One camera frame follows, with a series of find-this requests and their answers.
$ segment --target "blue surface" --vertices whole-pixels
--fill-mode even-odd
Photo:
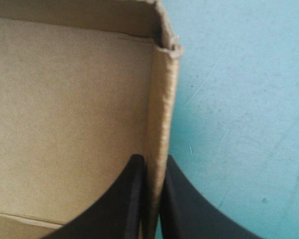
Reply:
[[[299,0],[163,3],[185,47],[170,153],[226,215],[299,239]]]

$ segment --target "black object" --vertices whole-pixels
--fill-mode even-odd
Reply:
[[[160,220],[164,239],[260,239],[203,198],[172,156],[167,161]]]
[[[132,155],[108,191],[89,209],[42,239],[138,239],[145,163]]]

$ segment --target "black curved piece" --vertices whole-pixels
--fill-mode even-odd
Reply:
[[[145,163],[132,155],[108,191],[89,209],[42,239],[137,239]]]
[[[168,157],[160,203],[164,239],[260,239],[212,206]]]

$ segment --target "cardboard box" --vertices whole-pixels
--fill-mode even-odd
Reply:
[[[66,224],[133,153],[153,238],[181,53],[158,0],[0,0],[0,239]]]

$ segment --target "scratch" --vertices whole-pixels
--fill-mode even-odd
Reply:
[[[228,192],[229,192],[229,189],[228,189],[228,190],[226,191],[226,193],[224,194],[224,197],[223,197],[222,200],[220,201],[220,203],[219,203],[219,205],[218,205],[217,208],[220,208],[220,207],[224,204],[224,201],[225,201],[225,198],[226,198]]]
[[[193,150],[191,149],[190,144],[189,144],[189,151],[190,151],[190,155],[191,155],[191,161],[194,161]]]
[[[210,76],[214,73],[215,68],[217,66],[218,60],[215,61],[213,67],[211,68],[211,70],[209,71],[207,77],[205,78],[205,80],[200,84],[200,86],[197,88],[197,90],[194,92],[194,94],[186,101],[186,103],[182,106],[182,108],[180,108],[179,113],[182,112],[184,110],[184,108],[195,98],[195,96],[198,94],[198,92],[200,91],[200,89],[205,85],[205,83],[209,80]]]
[[[220,150],[220,148],[221,148],[221,146],[222,146],[222,144],[223,144],[223,142],[224,142],[224,139],[225,139],[225,137],[228,135],[229,131],[230,131],[230,129],[228,129],[228,130],[225,132],[224,136],[221,138],[220,143],[219,143],[219,145],[218,145],[218,147],[217,147],[217,150],[216,150],[217,152],[216,152],[215,155],[218,155],[219,150]]]
[[[262,172],[268,165],[268,163],[272,160],[272,158],[276,155],[278,152],[278,149],[283,144],[283,142],[286,140],[286,138],[289,136],[291,131],[295,128],[297,123],[299,122],[299,115],[296,116],[296,118],[293,120],[293,122],[288,126],[288,128],[285,130],[283,135],[279,138],[279,140],[275,143],[273,149],[268,152],[267,157],[263,163],[263,166],[260,168],[260,172]]]

